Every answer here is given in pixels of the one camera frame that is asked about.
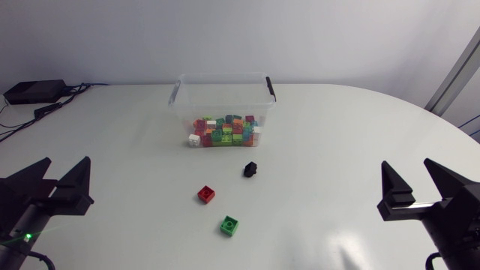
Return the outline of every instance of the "white lego brick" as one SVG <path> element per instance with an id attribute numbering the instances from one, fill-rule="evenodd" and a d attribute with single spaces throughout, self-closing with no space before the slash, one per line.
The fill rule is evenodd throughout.
<path id="1" fill-rule="evenodd" d="M 208 128 L 208 129 L 215 129 L 215 128 L 217 128 L 217 121 L 216 121 L 216 120 L 208 120 L 208 121 L 207 121 L 207 128 Z"/>
<path id="2" fill-rule="evenodd" d="M 200 136 L 195 134 L 190 134 L 188 137 L 188 144 L 192 147 L 196 147 L 200 145 Z"/>
<path id="3" fill-rule="evenodd" d="M 261 134 L 262 134 L 262 131 L 261 131 L 260 127 L 253 127 L 253 140 L 254 141 L 259 140 Z"/>

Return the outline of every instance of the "clear plastic bin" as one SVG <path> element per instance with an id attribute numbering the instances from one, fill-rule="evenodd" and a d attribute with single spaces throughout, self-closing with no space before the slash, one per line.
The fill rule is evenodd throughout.
<path id="1" fill-rule="evenodd" d="M 191 146 L 258 146 L 275 102 L 264 73 L 198 73 L 178 78 L 169 107 Z"/>

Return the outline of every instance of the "lego brick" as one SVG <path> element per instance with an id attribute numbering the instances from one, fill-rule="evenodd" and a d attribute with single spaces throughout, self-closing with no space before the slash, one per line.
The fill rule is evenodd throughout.
<path id="1" fill-rule="evenodd" d="M 225 116 L 225 123 L 232 124 L 233 117 L 231 115 Z"/>
<path id="2" fill-rule="evenodd" d="M 252 177 L 254 174 L 257 173 L 257 165 L 252 161 L 247 166 L 245 166 L 245 169 L 243 170 L 243 176 L 245 177 Z"/>
<path id="3" fill-rule="evenodd" d="M 229 236 L 233 236 L 238 227 L 239 222 L 237 220 L 226 216 L 225 219 L 223 219 L 222 224 L 220 225 L 220 230 Z"/>
<path id="4" fill-rule="evenodd" d="M 211 147 L 211 146 L 213 146 L 213 144 L 212 144 L 212 137 L 209 136 L 208 134 L 202 136 L 202 145 L 203 145 L 204 147 Z"/>
<path id="5" fill-rule="evenodd" d="M 232 125 L 231 124 L 223 124 L 222 127 L 222 134 L 231 134 L 232 133 Z"/>
<path id="6" fill-rule="evenodd" d="M 196 195 L 205 203 L 209 203 L 215 197 L 215 191 L 210 187 L 203 187 Z"/>
<path id="7" fill-rule="evenodd" d="M 197 119 L 197 120 L 193 121 L 193 128 L 197 129 L 198 121 L 202 121 L 202 119 Z"/>
<path id="8" fill-rule="evenodd" d="M 260 127 L 253 127 L 253 140 L 258 140 L 260 138 L 262 131 Z"/>
<path id="9" fill-rule="evenodd" d="M 243 133 L 248 133 L 248 134 L 252 133 L 252 127 L 244 127 Z"/>
<path id="10" fill-rule="evenodd" d="M 206 121 L 205 120 L 196 120 L 196 124 L 194 125 L 196 131 L 204 131 L 206 129 Z"/>
<path id="11" fill-rule="evenodd" d="M 251 123 L 251 122 L 255 121 L 255 117 L 253 115 L 247 115 L 247 116 L 245 116 L 245 121 Z"/>
<path id="12" fill-rule="evenodd" d="M 225 120 L 223 118 L 219 118 L 215 121 L 217 122 L 217 128 L 222 128 L 222 125 L 225 124 Z"/>
<path id="13" fill-rule="evenodd" d="M 217 128 L 217 121 L 208 120 L 207 121 L 207 129 L 215 129 L 215 128 Z"/>
<path id="14" fill-rule="evenodd" d="M 243 142 L 243 145 L 244 146 L 254 146 L 254 141 L 252 139 L 250 139 L 246 142 Z"/>
<path id="15" fill-rule="evenodd" d="M 213 130 L 211 132 L 211 141 L 221 142 L 221 140 L 222 140 L 222 130 Z"/>
<path id="16" fill-rule="evenodd" d="M 232 135 L 229 135 L 229 134 L 222 135 L 221 145 L 222 146 L 231 146 L 232 145 Z"/>
<path id="17" fill-rule="evenodd" d="M 241 134 L 233 134 L 232 135 L 232 145 L 233 146 L 241 146 L 243 142 L 243 136 Z"/>
<path id="18" fill-rule="evenodd" d="M 249 140 L 254 140 L 253 135 L 250 134 L 250 133 L 245 133 L 245 132 L 244 132 L 243 135 L 242 135 L 242 137 L 243 137 L 243 141 L 244 141 L 244 142 L 247 142 L 247 141 L 249 141 Z"/>
<path id="19" fill-rule="evenodd" d="M 243 128 L 243 121 L 240 119 L 233 119 L 232 128 L 241 130 Z"/>
<path id="20" fill-rule="evenodd" d="M 190 134 L 188 137 L 188 144 L 192 147 L 196 147 L 200 145 L 200 136 L 195 134 Z"/>

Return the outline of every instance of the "white wall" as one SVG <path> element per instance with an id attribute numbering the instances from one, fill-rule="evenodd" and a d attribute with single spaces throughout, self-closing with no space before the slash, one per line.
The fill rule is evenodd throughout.
<path id="1" fill-rule="evenodd" d="M 480 1 L 3 0 L 0 92 L 23 80 L 171 83 L 265 71 L 424 106 L 480 26 Z"/>
<path id="2" fill-rule="evenodd" d="M 472 79 L 465 85 L 463 91 L 453 101 L 442 115 L 442 118 L 456 127 L 480 115 L 480 69 L 475 72 Z M 480 129 L 480 118 L 471 121 L 461 128 L 466 134 L 472 134 Z M 480 132 L 472 136 L 480 142 Z"/>

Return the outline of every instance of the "black cable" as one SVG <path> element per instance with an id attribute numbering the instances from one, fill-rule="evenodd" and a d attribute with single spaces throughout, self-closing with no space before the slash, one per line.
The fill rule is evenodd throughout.
<path id="1" fill-rule="evenodd" d="M 471 133 L 469 136 L 471 137 L 472 135 L 475 135 L 475 134 L 477 134 L 478 132 L 480 132 L 480 130 L 477 130 L 477 131 L 475 131 L 474 133 Z"/>
<path id="2" fill-rule="evenodd" d="M 7 99 L 5 97 L 4 98 L 4 101 L 5 101 L 5 106 L 3 106 L 1 109 L 0 109 L 0 113 L 3 112 L 3 109 L 5 109 L 6 107 L 8 107 L 8 102 L 7 102 Z"/>
<path id="3" fill-rule="evenodd" d="M 427 261 L 425 262 L 425 270 L 435 270 L 433 260 L 440 257 L 440 253 L 438 252 L 430 254 L 430 256 L 427 258 Z"/>
<path id="4" fill-rule="evenodd" d="M 43 261 L 46 264 L 46 267 L 48 268 L 48 270 L 55 270 L 55 266 L 53 265 L 52 260 L 49 259 L 46 255 L 43 255 L 34 251 L 30 251 L 28 255 L 30 257 L 34 257 L 39 259 L 40 261 Z"/>
<path id="5" fill-rule="evenodd" d="M 470 123 L 471 121 L 473 121 L 473 120 L 477 119 L 478 117 L 480 117 L 480 115 L 477 115 L 477 116 L 475 116 L 474 118 L 471 118 L 469 121 L 466 121 L 465 123 L 463 123 L 463 124 L 461 124 L 460 126 L 458 126 L 458 128 L 461 128 L 461 127 L 463 127 L 464 125 L 466 125 L 466 124 Z"/>
<path id="6" fill-rule="evenodd" d="M 63 91 L 66 95 L 69 95 L 70 97 L 66 101 L 58 103 L 59 106 L 56 107 L 55 109 L 52 109 L 48 112 L 45 112 L 41 117 L 35 117 L 32 120 L 27 121 L 27 122 L 22 123 L 22 124 L 17 124 L 17 125 L 14 125 L 14 126 L 6 126 L 6 125 L 3 125 L 3 124 L 0 124 L 2 127 L 5 127 L 5 128 L 16 128 L 14 130 L 9 130 L 9 131 L 5 131 L 4 133 L 0 133 L 0 136 L 4 135 L 4 134 L 8 134 L 7 136 L 4 136 L 0 139 L 0 143 L 3 142 L 4 140 L 6 140 L 8 137 L 17 133 L 18 131 L 21 131 L 22 129 L 28 128 L 29 126 L 33 125 L 35 122 L 40 121 L 43 117 L 49 115 L 50 113 L 55 112 L 56 110 L 62 108 L 64 105 L 69 104 L 77 95 L 82 94 L 83 92 L 87 91 L 87 89 L 89 89 L 92 86 L 108 86 L 108 84 L 106 84 L 106 83 L 81 83 L 81 84 L 75 85 L 75 86 L 66 86 L 63 89 Z"/>

